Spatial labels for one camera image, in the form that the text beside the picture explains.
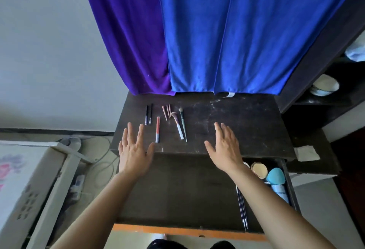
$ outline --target purple curtain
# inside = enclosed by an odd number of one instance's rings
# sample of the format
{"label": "purple curtain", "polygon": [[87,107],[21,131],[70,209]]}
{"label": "purple curtain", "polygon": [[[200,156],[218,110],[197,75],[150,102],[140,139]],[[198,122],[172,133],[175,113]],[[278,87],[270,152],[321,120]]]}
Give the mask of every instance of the purple curtain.
{"label": "purple curtain", "polygon": [[132,94],[171,91],[159,0],[89,0],[110,58]]}

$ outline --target blue egg-shaped sponge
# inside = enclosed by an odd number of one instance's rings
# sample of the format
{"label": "blue egg-shaped sponge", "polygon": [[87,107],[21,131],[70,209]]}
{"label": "blue egg-shaped sponge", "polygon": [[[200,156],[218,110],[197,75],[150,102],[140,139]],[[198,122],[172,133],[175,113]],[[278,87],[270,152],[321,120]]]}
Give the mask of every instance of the blue egg-shaped sponge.
{"label": "blue egg-shaped sponge", "polygon": [[282,170],[276,167],[270,170],[269,174],[266,176],[266,180],[271,185],[283,185],[285,183],[285,176]]}

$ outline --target black pants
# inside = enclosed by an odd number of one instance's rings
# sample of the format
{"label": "black pants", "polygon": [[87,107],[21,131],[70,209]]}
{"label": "black pants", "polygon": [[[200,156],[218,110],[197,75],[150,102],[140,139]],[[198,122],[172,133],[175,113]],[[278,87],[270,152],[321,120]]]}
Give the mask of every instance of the black pants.
{"label": "black pants", "polygon": [[[185,246],[171,240],[154,240],[147,249],[187,249]],[[228,241],[222,240],[214,244],[210,249],[235,249]]]}

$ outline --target white brush handle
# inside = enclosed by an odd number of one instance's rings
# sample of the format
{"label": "white brush handle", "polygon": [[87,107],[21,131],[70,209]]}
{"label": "white brush handle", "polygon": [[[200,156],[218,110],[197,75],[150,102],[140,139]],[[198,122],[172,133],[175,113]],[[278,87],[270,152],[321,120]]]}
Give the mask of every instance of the white brush handle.
{"label": "white brush handle", "polygon": [[184,136],[182,135],[180,124],[177,125],[177,129],[179,130],[180,138],[183,140]]}

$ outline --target person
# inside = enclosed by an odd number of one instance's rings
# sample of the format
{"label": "person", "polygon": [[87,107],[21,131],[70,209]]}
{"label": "person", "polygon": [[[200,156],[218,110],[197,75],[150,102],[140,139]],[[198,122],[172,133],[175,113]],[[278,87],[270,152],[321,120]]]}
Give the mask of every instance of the person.
{"label": "person", "polygon": [[[205,141],[208,154],[217,168],[227,173],[238,186],[274,248],[335,248],[289,204],[274,193],[242,162],[238,141],[223,123],[214,123],[215,148]],[[102,249],[129,193],[151,165],[154,143],[143,147],[144,126],[139,126],[135,140],[132,124],[124,129],[119,143],[119,172],[54,243],[52,249]],[[185,248],[174,241],[158,239],[148,249]],[[234,248],[222,241],[212,248]]]}

